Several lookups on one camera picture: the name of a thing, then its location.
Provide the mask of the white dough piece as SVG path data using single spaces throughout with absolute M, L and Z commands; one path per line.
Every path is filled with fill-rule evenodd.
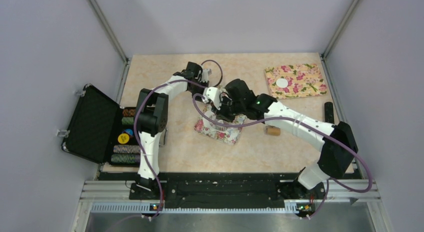
M 203 125 L 206 129 L 210 129 L 212 132 L 226 132 L 230 129 L 230 127 L 228 127 L 230 123 L 222 119 L 218 119 L 211 110 L 207 110 L 204 114 L 209 118 L 209 120 L 205 118 L 202 119 Z

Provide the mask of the white floral tray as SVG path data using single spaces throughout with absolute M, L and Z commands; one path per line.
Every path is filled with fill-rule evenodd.
M 207 110 L 211 110 L 213 112 L 213 107 L 210 104 L 205 104 L 204 108 L 201 109 L 202 113 L 200 113 L 200 116 L 194 125 L 194 130 L 200 133 L 201 135 L 204 135 L 216 141 L 219 141 L 228 145 L 235 145 L 241 136 L 242 127 L 230 127 L 230 129 L 227 130 L 226 132 L 212 132 L 210 129 L 206 129 L 203 123 L 203 118 L 209 120 L 209 118 L 205 116 L 205 112 Z M 246 120 L 247 120 L 247 117 L 244 115 L 235 115 L 235 118 L 231 122 L 229 122 L 228 127 L 244 124 Z

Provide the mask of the wooden dough roller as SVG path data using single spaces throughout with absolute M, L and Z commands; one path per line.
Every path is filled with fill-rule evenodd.
M 271 136 L 279 136 L 281 134 L 281 130 L 278 127 L 267 125 L 265 126 L 265 133 Z

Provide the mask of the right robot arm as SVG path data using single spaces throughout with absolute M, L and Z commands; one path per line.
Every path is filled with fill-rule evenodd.
M 312 145 L 320 152 L 317 162 L 306 166 L 293 184 L 293 192 L 299 198 L 307 198 L 320 182 L 342 176 L 358 147 L 349 124 L 337 125 L 312 119 L 284 106 L 268 94 L 255 95 L 247 84 L 235 79 L 224 91 L 215 87 L 206 89 L 203 95 L 211 101 L 216 117 L 231 122 L 237 115 L 280 128 Z

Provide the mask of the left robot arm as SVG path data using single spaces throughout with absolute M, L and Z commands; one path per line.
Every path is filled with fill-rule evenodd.
M 160 194 L 158 165 L 159 144 L 166 134 L 169 103 L 180 93 L 203 93 L 209 87 L 210 69 L 188 62 L 186 69 L 174 73 L 165 83 L 153 88 L 142 89 L 134 117 L 134 135 L 140 146 L 140 163 L 136 183 L 149 199 Z

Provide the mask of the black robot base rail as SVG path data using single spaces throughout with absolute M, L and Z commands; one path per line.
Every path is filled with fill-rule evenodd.
M 164 200 L 167 209 L 283 209 L 289 200 L 323 199 L 325 186 L 307 190 L 294 173 L 160 173 L 161 188 L 133 183 L 130 200 Z

